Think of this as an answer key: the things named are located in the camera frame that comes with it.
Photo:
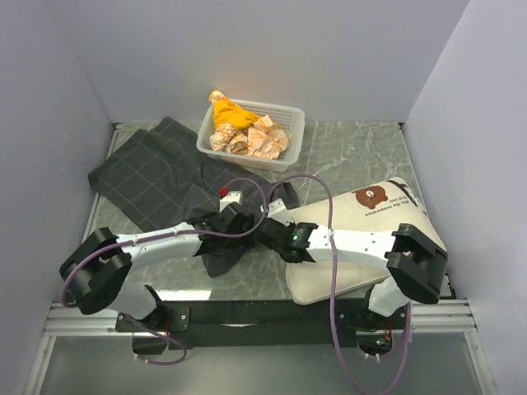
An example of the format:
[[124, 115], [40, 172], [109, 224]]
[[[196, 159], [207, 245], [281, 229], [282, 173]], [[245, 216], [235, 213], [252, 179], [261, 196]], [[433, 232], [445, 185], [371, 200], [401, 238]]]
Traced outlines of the cream pillow with bear print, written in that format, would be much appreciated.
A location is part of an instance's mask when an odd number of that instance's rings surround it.
[[[368, 234], [392, 232], [401, 223], [415, 225], [439, 246], [445, 246], [417, 194], [400, 177], [333, 197], [332, 225], [339, 234], [343, 230]], [[332, 269], [331, 259], [321, 263], [287, 264], [286, 279], [292, 299], [298, 304], [328, 299]], [[371, 286], [388, 275], [384, 266], [376, 268], [358, 261], [339, 261], [336, 293], [342, 295]]]

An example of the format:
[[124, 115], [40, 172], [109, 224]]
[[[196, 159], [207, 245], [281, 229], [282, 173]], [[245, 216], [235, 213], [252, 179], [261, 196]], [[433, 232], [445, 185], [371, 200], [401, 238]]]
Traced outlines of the dark grey checked pillowcase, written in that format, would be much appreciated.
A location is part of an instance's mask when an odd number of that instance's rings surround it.
[[220, 189], [244, 194], [245, 209], [259, 213], [261, 195], [273, 182], [198, 150], [197, 135], [165, 117], [151, 130], [138, 129], [87, 178], [140, 230], [160, 230], [215, 212]]

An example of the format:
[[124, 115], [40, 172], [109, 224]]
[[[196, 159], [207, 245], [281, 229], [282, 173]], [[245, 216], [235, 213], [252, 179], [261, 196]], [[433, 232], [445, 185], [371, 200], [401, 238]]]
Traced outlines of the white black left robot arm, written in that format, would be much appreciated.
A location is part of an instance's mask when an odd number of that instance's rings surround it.
[[145, 330], [156, 330], [165, 319], [161, 299], [150, 286], [128, 284], [128, 274], [167, 259], [237, 249], [247, 244], [254, 225], [254, 215], [234, 202], [164, 230], [115, 235], [100, 228], [59, 268], [63, 305], [85, 315], [112, 309], [135, 318]]

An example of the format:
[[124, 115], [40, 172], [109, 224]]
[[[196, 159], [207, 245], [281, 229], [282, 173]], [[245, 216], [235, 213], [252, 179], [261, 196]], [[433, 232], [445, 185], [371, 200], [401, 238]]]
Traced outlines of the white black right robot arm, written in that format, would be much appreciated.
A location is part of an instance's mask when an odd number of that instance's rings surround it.
[[301, 222], [284, 225], [267, 219], [256, 231], [259, 243], [287, 263], [357, 263], [386, 269], [389, 277], [375, 285], [361, 318], [380, 328], [410, 301], [437, 304], [448, 254], [416, 226], [401, 223], [397, 230], [378, 232], [332, 230]]

